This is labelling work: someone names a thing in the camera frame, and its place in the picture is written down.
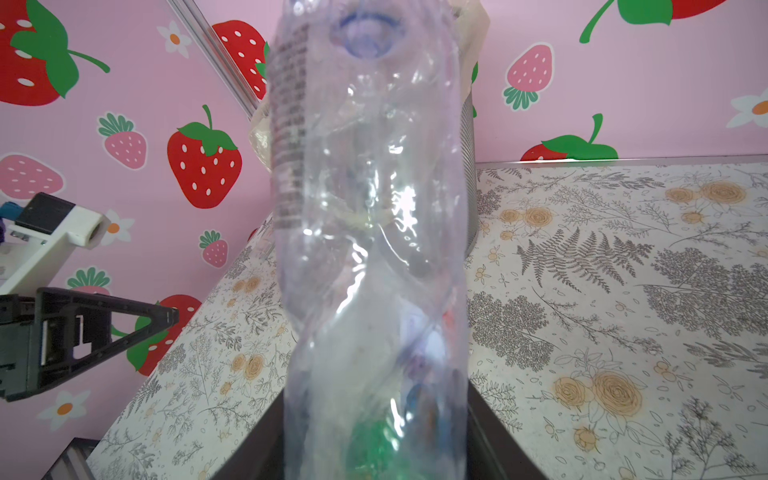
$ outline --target strawberry wallpaper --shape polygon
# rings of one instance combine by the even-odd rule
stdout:
[[[765,0],[481,1],[478,162],[768,152]],[[196,3],[260,88],[282,2]],[[609,147],[579,141],[598,131]],[[555,141],[564,135],[579,140]]]
[[[57,389],[0,402],[14,432],[0,476],[32,480],[73,437],[103,436],[267,216],[270,187],[245,113],[166,2],[4,0],[0,59],[0,203],[44,191],[111,222],[51,285],[181,314]],[[146,321],[118,316],[113,338]]]

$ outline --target white flower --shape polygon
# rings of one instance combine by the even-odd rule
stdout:
[[[72,397],[70,392],[62,390],[56,396],[56,403],[38,413],[38,418],[51,420],[51,431],[58,430],[67,419],[76,419],[85,415],[85,407],[82,404],[90,394],[91,390],[86,390],[80,395]]]
[[[759,97],[738,97],[731,100],[730,104],[741,113],[731,118],[726,127],[740,127],[753,121],[759,127],[768,128],[768,88]]]
[[[107,233],[105,233],[104,237],[101,239],[101,244],[109,245],[114,242],[114,239],[116,238],[118,240],[123,240],[124,242],[130,242],[131,234],[128,233],[128,229],[131,228],[131,225],[134,224],[135,220],[132,218],[121,219],[112,209],[109,209],[105,216],[111,223],[107,227]]]
[[[181,30],[179,30],[179,26],[176,25],[175,21],[171,20],[168,28],[157,27],[157,31],[165,38],[165,51],[168,53],[178,51],[184,58],[190,57],[187,45],[192,43],[192,39],[181,34]]]

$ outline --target clear plastic bottle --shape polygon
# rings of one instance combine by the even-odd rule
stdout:
[[[274,232],[288,480],[462,480],[458,50],[443,0],[285,0]]]

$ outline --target floral tablecloth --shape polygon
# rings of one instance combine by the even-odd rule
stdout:
[[[768,478],[768,165],[478,172],[471,380],[550,478]],[[263,226],[88,463],[204,480],[295,345]]]

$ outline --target strawberry stem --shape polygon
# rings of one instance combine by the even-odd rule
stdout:
[[[600,133],[600,127],[603,126],[603,114],[592,115],[592,120],[594,120],[594,129],[592,130],[592,138],[589,139],[590,144],[598,137],[598,133]]]
[[[203,110],[205,110],[205,115],[208,115],[208,127],[210,127],[210,129],[213,130],[214,121],[210,117],[210,109],[208,108],[208,105],[203,105]]]
[[[67,50],[67,53],[69,53],[70,55],[74,55],[75,57],[80,57],[80,58],[84,58],[85,60],[88,60],[92,64],[99,67],[102,71],[104,71],[104,73],[109,73],[109,71],[111,70],[109,68],[109,65],[105,64],[103,61],[97,60],[89,55],[86,55],[85,53],[80,53],[79,51],[74,51],[74,50]]]
[[[589,43],[589,38],[592,36],[592,30],[594,30],[594,26],[598,24],[598,20],[600,20],[600,17],[603,16],[606,10],[608,10],[608,7],[611,6],[611,3],[613,3],[614,0],[608,0],[605,2],[605,5],[603,5],[603,8],[598,10],[598,13],[594,14],[594,17],[587,23],[587,27],[584,29],[584,31],[581,33],[581,37],[579,37],[579,41],[581,43]]]

